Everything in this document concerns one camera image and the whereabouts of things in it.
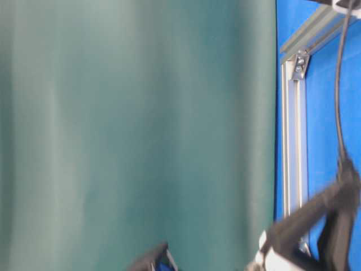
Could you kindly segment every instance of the aluminum frame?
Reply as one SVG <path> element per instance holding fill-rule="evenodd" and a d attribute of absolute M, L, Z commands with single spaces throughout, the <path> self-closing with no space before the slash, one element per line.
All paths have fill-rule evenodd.
<path fill-rule="evenodd" d="M 320 7 L 308 18 L 293 36 L 281 47 L 284 53 L 281 62 L 282 82 L 282 169 L 283 169 L 283 214 L 290 215 L 308 201 L 307 166 L 307 114 L 306 78 L 293 76 L 296 55 L 304 52 L 310 57 L 330 40 L 341 33 L 345 15 L 332 7 Z M 301 240 L 307 248 L 308 236 Z"/>

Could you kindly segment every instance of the black cable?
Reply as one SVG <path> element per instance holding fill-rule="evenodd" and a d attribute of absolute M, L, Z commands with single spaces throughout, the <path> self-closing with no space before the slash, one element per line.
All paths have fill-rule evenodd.
<path fill-rule="evenodd" d="M 344 144 L 344 137 L 342 136 L 341 118 L 340 118 L 340 72 L 342 55 L 344 53 L 345 40 L 347 36 L 347 30 L 349 28 L 349 22 L 351 18 L 352 7 L 355 0 L 350 0 L 349 8 L 347 9 L 347 15 L 344 20 L 344 27 L 342 29 L 340 45 L 338 47 L 337 64 L 336 64 L 336 78 L 334 82 L 334 113 L 336 115 L 336 129 L 338 138 L 338 151 L 341 157 L 341 161 L 344 161 L 347 157 L 346 147 Z"/>

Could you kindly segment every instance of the green fabric backdrop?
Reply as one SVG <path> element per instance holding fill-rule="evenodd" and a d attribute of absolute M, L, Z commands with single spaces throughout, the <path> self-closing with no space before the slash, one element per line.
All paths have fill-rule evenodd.
<path fill-rule="evenodd" d="M 275 1 L 1 0 L 0 269 L 242 270 L 274 203 Z"/>

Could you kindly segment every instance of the screw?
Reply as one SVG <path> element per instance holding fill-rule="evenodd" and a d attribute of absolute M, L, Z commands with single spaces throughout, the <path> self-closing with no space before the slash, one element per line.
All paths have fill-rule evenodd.
<path fill-rule="evenodd" d="M 303 58 L 299 58 L 297 64 L 303 65 L 305 63 L 305 60 Z"/>
<path fill-rule="evenodd" d="M 301 67 L 301 66 L 296 66 L 295 71 L 296 71 L 296 72 L 302 72 L 302 67 Z"/>

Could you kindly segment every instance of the blue panel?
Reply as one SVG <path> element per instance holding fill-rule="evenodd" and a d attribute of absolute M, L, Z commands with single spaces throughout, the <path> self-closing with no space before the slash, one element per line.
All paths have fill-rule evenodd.
<path fill-rule="evenodd" d="M 305 0 L 277 0 L 277 42 L 278 42 L 278 67 L 282 44 L 312 15 L 319 7 L 315 2 Z M 282 190 L 282 122 L 281 122 L 281 73 L 279 71 L 279 84 L 277 87 L 277 143 L 276 143 L 276 198 L 275 218 L 283 215 L 283 190 Z"/>
<path fill-rule="evenodd" d="M 318 4 L 304 0 L 278 0 L 278 49 L 317 9 Z M 341 74 L 341 120 L 347 150 L 358 170 L 361 169 L 361 22 L 350 27 Z M 312 56 L 307 72 L 307 144 L 309 193 L 313 196 L 330 184 L 337 170 L 337 136 L 334 121 L 334 74 L 339 38 Z M 277 185 L 275 218 L 282 217 L 282 149 L 281 149 L 281 84 L 278 84 Z M 311 231 L 311 250 L 315 256 L 317 239 L 324 221 Z M 350 250 L 351 270 L 361 265 L 361 215 L 353 232 Z"/>
<path fill-rule="evenodd" d="M 340 82 L 340 108 L 347 150 L 357 169 L 361 168 L 361 22 L 350 27 Z M 334 120 L 334 75 L 339 38 L 312 56 L 307 73 L 307 142 L 309 193 L 313 196 L 334 180 L 337 170 L 337 136 Z M 323 223 L 311 232 L 311 249 L 317 253 L 317 239 Z M 356 255 L 361 249 L 361 220 L 358 216 L 351 243 L 350 262 L 353 270 L 361 264 Z"/>

